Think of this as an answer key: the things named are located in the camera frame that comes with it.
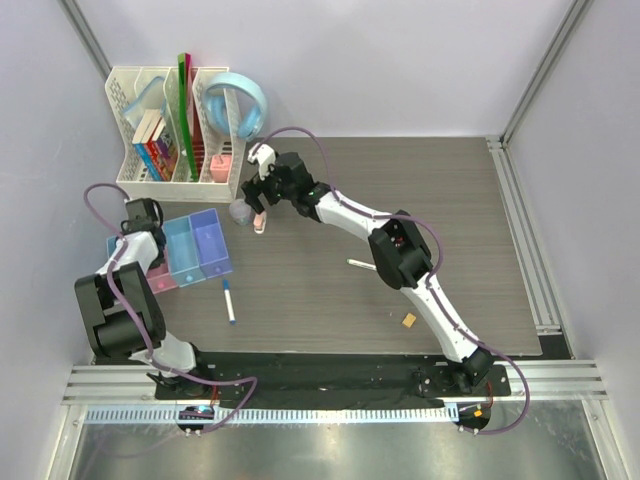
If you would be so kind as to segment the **pink eraser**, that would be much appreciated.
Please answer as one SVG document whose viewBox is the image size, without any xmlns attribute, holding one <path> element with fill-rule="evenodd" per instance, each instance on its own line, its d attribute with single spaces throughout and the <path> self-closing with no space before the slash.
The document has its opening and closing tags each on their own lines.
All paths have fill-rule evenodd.
<svg viewBox="0 0 640 480">
<path fill-rule="evenodd" d="M 253 219 L 253 229 L 254 232 L 258 235 L 264 233 L 267 222 L 267 212 L 264 211 L 262 213 L 256 214 Z"/>
</svg>

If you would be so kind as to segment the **clear jar of paperclips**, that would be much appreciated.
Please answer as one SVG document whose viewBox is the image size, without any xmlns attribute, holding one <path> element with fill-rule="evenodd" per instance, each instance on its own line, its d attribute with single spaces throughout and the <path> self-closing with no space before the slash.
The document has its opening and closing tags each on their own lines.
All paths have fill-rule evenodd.
<svg viewBox="0 0 640 480">
<path fill-rule="evenodd" d="M 236 199 L 229 205 L 229 214 L 237 225 L 252 223 L 253 210 L 243 199 Z"/>
</svg>

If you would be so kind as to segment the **light blue end bin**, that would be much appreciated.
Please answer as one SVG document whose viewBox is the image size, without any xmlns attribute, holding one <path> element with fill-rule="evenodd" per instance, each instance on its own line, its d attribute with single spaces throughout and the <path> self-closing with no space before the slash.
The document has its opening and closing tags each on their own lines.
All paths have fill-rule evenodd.
<svg viewBox="0 0 640 480">
<path fill-rule="evenodd" d="M 116 253 L 121 249 L 122 240 L 117 236 L 112 236 L 107 239 L 107 259 L 111 260 Z"/>
</svg>

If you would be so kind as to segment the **pink plastic bin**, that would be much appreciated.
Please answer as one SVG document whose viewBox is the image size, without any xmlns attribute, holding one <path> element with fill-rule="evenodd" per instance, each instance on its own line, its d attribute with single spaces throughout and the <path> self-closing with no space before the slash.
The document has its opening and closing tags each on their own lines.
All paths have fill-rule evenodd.
<svg viewBox="0 0 640 480">
<path fill-rule="evenodd" d="M 154 294 L 166 292 L 178 287 L 176 281 L 170 274 L 169 265 L 163 263 L 157 268 L 150 269 L 146 274 L 146 279 Z"/>
</svg>

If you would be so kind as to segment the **purple plastic bin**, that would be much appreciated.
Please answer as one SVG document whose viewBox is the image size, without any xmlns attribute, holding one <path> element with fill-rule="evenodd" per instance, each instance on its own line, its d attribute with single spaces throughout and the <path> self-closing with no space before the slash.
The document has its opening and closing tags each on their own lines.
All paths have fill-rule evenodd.
<svg viewBox="0 0 640 480">
<path fill-rule="evenodd" d="M 207 279 L 232 272 L 221 222 L 215 208 L 189 215 L 199 265 Z"/>
</svg>

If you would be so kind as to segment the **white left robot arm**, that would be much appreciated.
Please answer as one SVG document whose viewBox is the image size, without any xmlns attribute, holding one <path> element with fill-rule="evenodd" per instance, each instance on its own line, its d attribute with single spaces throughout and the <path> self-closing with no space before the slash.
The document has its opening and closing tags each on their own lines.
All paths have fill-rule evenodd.
<svg viewBox="0 0 640 480">
<path fill-rule="evenodd" d="M 125 202 L 128 218 L 115 250 L 74 289 L 90 347 L 99 359 L 129 360 L 159 369 L 149 378 L 170 393 L 193 399 L 212 389 L 213 375 L 200 352 L 167 331 L 147 273 L 165 263 L 164 215 L 150 198 Z"/>
</svg>

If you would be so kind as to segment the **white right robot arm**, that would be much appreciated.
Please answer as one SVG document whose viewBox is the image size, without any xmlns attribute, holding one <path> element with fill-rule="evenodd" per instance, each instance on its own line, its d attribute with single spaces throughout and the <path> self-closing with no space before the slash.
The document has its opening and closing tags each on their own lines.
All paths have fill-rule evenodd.
<svg viewBox="0 0 640 480">
<path fill-rule="evenodd" d="M 402 210 L 391 214 L 351 201 L 314 180 L 295 152 L 279 154 L 268 145 L 254 146 L 247 161 L 257 172 L 242 184 L 242 191 L 255 213 L 264 211 L 264 202 L 273 206 L 287 200 L 301 216 L 365 241 L 378 276 L 410 300 L 436 336 L 455 389 L 472 395 L 486 385 L 492 354 L 444 294 L 415 218 Z"/>
</svg>

